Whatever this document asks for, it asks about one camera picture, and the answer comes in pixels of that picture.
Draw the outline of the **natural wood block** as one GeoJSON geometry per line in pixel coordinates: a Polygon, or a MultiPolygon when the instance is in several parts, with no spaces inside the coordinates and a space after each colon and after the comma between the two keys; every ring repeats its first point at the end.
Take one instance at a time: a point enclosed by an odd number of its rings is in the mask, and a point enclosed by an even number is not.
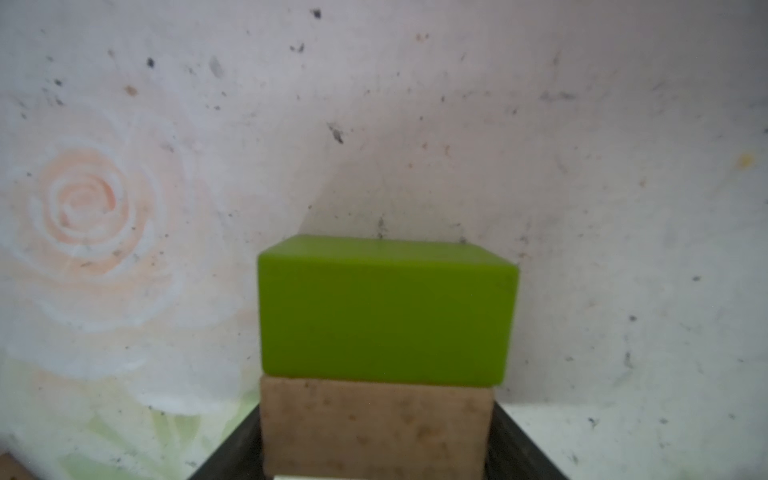
{"type": "Polygon", "coordinates": [[[268,476],[480,479],[490,388],[263,376],[268,476]]]}

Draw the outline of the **green wood block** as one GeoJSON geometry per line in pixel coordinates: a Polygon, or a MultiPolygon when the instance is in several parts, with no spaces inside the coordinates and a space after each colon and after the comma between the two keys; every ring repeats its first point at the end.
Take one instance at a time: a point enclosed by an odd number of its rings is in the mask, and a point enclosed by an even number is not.
{"type": "Polygon", "coordinates": [[[257,259],[261,361],[286,378],[500,384],[518,267],[476,245],[297,235],[257,259]]]}

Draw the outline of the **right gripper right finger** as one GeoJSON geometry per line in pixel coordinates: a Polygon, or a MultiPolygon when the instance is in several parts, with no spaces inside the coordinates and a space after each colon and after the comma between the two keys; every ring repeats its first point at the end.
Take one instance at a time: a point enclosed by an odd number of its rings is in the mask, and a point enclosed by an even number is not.
{"type": "Polygon", "coordinates": [[[495,402],[484,467],[486,480],[567,480],[568,477],[495,402]]]}

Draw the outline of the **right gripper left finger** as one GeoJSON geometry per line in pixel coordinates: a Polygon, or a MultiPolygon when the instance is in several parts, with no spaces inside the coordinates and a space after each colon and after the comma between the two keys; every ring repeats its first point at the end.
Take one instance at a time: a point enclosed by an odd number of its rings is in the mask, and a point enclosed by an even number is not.
{"type": "Polygon", "coordinates": [[[264,480],[260,406],[257,405],[189,480],[264,480]]]}

